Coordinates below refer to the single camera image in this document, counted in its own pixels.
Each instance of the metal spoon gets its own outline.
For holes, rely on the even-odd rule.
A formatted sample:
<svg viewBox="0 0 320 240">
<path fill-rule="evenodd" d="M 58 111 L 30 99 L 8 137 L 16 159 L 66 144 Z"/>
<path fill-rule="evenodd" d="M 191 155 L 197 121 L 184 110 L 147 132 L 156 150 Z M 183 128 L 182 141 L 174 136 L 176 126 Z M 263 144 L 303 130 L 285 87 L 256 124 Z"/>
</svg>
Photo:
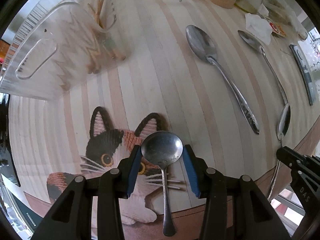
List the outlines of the metal spoon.
<svg viewBox="0 0 320 240">
<path fill-rule="evenodd" d="M 141 152 L 144 158 L 153 165 L 158 165 L 161 169 L 164 198 L 162 233 L 165 236 L 173 236 L 176 233 L 169 204 L 167 167 L 180 158 L 182 149 L 180 138 L 167 131 L 152 133 L 141 144 Z"/>
<path fill-rule="evenodd" d="M 286 104 L 284 109 L 282 110 L 281 118 L 280 118 L 280 121 L 279 121 L 279 124 L 278 124 L 278 128 L 277 128 L 277 137 L 279 138 L 279 141 L 281 143 L 281 147 L 283 146 L 282 139 L 283 139 L 283 136 L 284 136 L 285 118 L 287 116 L 287 112 L 289 111 L 289 109 L 290 109 L 289 104 Z M 270 182 L 270 186 L 269 186 L 268 192 L 267 192 L 267 199 L 269 201 L 271 201 L 270 198 L 271 198 L 272 191 L 273 191 L 273 188 L 274 188 L 275 183 L 276 183 L 276 179 L 277 179 L 277 176 L 278 176 L 279 168 L 280 168 L 280 161 L 278 160 L 276 168 L 275 168 L 275 171 L 273 172 L 273 176 L 272 176 L 272 179 L 271 179 L 271 182 Z"/>
<path fill-rule="evenodd" d="M 278 84 L 278 87 L 280 89 L 280 93 L 282 95 L 282 98 L 283 98 L 283 102 L 284 102 L 284 109 L 286 109 L 286 111 L 283 109 L 282 110 L 282 113 L 281 113 L 281 118 L 284 118 L 284 122 L 282 122 L 283 124 L 283 127 L 282 127 L 282 133 L 283 135 L 286 135 L 287 131 L 288 131 L 288 128 L 289 128 L 289 124 L 290 124 L 290 118 L 291 118 L 291 108 L 290 108 L 290 105 L 288 104 L 288 98 L 287 98 L 287 95 L 275 73 L 275 71 L 273 70 L 270 62 L 268 61 L 267 57 L 266 57 L 266 54 L 265 54 L 265 51 L 264 51 L 264 48 L 262 46 L 262 44 L 251 34 L 249 33 L 246 33 L 244 31 L 241 31 L 241 30 L 238 30 L 238 33 L 240 35 L 240 37 L 246 42 L 248 43 L 252 48 L 254 48 L 255 50 L 257 50 L 258 52 L 260 52 L 262 55 L 263 55 L 263 58 L 265 59 L 268 67 L 270 68 L 273 76 L 276 78 L 276 82 Z"/>
<path fill-rule="evenodd" d="M 244 117 L 247 119 L 252 130 L 256 134 L 259 134 L 260 130 L 258 122 L 255 116 L 253 115 L 251 109 L 249 108 L 247 101 L 245 100 L 244 96 L 241 94 L 239 89 L 236 87 L 236 85 L 233 83 L 233 81 L 229 78 L 228 74 L 223 69 L 223 67 L 217 62 L 217 50 L 211 38 L 203 30 L 193 25 L 187 26 L 186 36 L 189 46 L 194 52 L 194 54 L 196 54 L 196 56 L 202 61 L 208 62 L 216 66 L 217 69 L 221 72 L 225 81 L 230 86 L 234 95 L 236 96 L 236 99 L 240 105 Z"/>
</svg>

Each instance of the serving spoon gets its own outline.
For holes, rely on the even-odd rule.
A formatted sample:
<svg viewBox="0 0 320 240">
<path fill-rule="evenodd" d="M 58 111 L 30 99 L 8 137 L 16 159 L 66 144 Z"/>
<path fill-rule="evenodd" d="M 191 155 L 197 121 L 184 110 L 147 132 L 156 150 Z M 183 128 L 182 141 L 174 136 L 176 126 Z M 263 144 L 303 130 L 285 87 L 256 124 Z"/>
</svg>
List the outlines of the serving spoon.
<svg viewBox="0 0 320 240">
<path fill-rule="evenodd" d="M 207 33 L 194 25 L 188 25 L 186 28 L 187 41 L 193 53 L 204 62 L 208 62 L 217 67 L 222 74 L 226 83 L 232 89 L 236 99 L 240 105 L 244 117 L 247 119 L 254 133 L 259 134 L 259 125 L 257 119 L 253 115 L 247 101 L 239 91 L 234 82 L 230 79 L 223 67 L 217 62 L 217 49 Z"/>
<path fill-rule="evenodd" d="M 281 112 L 281 117 L 280 120 L 282 120 L 282 122 L 279 122 L 279 124 L 281 123 L 281 125 L 283 126 L 281 128 L 281 132 L 283 134 L 283 136 L 286 135 L 288 128 L 289 128 L 289 124 L 290 124 L 290 118 L 291 118 L 291 108 L 290 105 L 288 103 L 288 98 L 287 95 L 284 91 L 283 86 L 281 85 L 278 76 L 276 75 L 276 72 L 273 70 L 273 67 L 271 66 L 270 62 L 267 59 L 267 56 L 265 54 L 264 48 L 262 46 L 262 44 L 256 39 L 256 37 L 254 37 L 253 35 L 251 35 L 250 33 L 246 33 L 244 31 L 238 30 L 238 33 L 240 35 L 240 37 L 246 42 L 248 43 L 252 48 L 254 48 L 256 51 L 260 52 L 263 55 L 263 58 L 265 59 L 268 67 L 270 68 L 273 76 L 276 78 L 276 82 L 277 85 L 279 87 L 280 93 L 282 95 L 283 98 L 283 102 L 284 102 L 284 108 Z M 277 137 L 278 140 L 282 140 L 280 138 L 280 133 L 279 133 L 279 129 L 277 130 Z"/>
</svg>

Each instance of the blue gripper pad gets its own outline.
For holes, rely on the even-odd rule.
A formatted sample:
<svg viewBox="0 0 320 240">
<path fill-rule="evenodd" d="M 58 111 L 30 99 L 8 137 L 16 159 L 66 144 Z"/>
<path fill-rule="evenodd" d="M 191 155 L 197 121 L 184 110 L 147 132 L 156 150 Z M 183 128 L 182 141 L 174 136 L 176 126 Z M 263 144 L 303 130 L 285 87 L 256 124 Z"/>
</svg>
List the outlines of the blue gripper pad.
<svg viewBox="0 0 320 240">
<path fill-rule="evenodd" d="M 200 189 L 199 189 L 199 184 L 198 184 L 198 177 L 196 174 L 196 170 L 193 167 L 192 161 L 190 159 L 189 153 L 187 149 L 184 147 L 182 151 L 182 158 L 184 162 L 184 166 L 186 167 L 189 183 L 191 186 L 192 192 L 196 195 L 197 198 L 200 197 Z"/>
<path fill-rule="evenodd" d="M 128 190 L 127 190 L 128 197 L 130 197 L 131 193 L 134 190 L 134 186 L 136 184 L 136 180 L 137 180 L 137 176 L 138 176 L 138 172 L 139 172 L 141 158 L 142 158 L 142 152 L 141 152 L 141 147 L 139 147 L 137 150 L 136 156 L 133 160 L 131 170 L 129 172 Z"/>
</svg>

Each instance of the label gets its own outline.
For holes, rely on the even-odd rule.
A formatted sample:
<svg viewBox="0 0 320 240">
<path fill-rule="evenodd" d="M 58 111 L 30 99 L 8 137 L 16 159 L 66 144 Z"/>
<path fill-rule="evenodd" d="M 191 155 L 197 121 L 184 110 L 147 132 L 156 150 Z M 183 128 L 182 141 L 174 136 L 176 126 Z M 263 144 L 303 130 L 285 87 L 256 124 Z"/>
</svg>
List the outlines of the label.
<svg viewBox="0 0 320 240">
<path fill-rule="evenodd" d="M 282 37 L 288 37 L 287 34 L 285 33 L 285 31 L 282 28 L 282 25 L 279 23 L 276 23 L 274 21 L 272 21 L 269 17 L 264 16 L 264 18 L 269 22 L 271 28 L 272 28 L 272 32 L 282 36 Z"/>
</svg>

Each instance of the smartphone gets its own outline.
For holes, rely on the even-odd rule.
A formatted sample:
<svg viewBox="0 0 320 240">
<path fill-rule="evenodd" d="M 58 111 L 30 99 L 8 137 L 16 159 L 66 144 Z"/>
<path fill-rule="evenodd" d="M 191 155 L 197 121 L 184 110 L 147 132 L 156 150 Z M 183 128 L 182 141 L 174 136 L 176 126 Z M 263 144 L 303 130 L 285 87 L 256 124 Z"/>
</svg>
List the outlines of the smartphone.
<svg viewBox="0 0 320 240">
<path fill-rule="evenodd" d="M 303 55 L 303 52 L 301 51 L 301 49 L 298 46 L 291 44 L 289 47 L 292 50 L 293 55 L 294 55 L 296 62 L 298 64 L 298 67 L 300 69 L 304 84 L 306 86 L 307 95 L 309 98 L 309 104 L 312 106 L 316 101 L 317 91 L 316 91 L 316 88 L 312 82 L 309 64 L 308 64 L 305 56 Z"/>
</svg>

